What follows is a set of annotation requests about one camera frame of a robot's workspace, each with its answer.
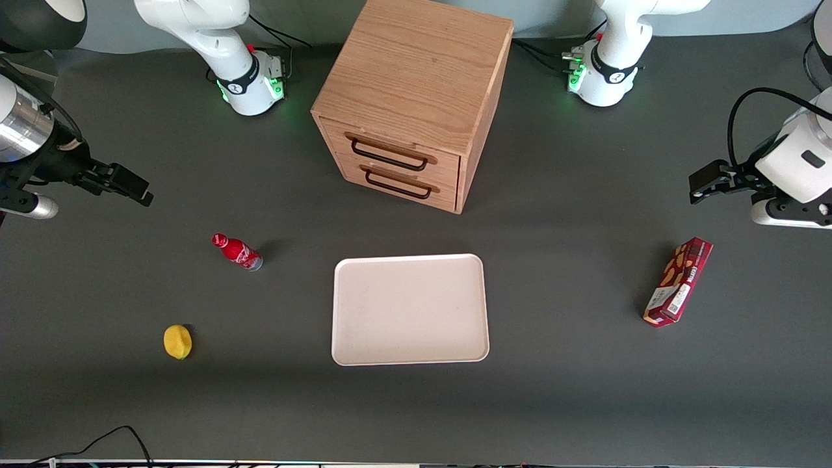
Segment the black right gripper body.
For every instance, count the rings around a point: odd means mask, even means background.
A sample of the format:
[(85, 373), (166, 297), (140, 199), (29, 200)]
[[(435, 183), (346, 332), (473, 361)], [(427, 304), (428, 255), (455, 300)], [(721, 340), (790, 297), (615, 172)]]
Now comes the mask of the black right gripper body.
[(57, 143), (44, 146), (34, 154), (32, 167), (32, 175), (26, 177), (27, 185), (66, 183), (96, 196), (108, 189), (108, 166), (91, 157), (86, 143), (69, 150), (60, 149)]

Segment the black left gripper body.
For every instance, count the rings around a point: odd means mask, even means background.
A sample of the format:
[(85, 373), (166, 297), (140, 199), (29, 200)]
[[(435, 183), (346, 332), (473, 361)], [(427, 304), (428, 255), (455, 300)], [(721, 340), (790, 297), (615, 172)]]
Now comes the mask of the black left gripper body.
[(727, 194), (754, 192), (757, 198), (774, 198), (774, 184), (757, 168), (758, 158), (749, 158), (745, 162), (730, 162), (731, 181)]

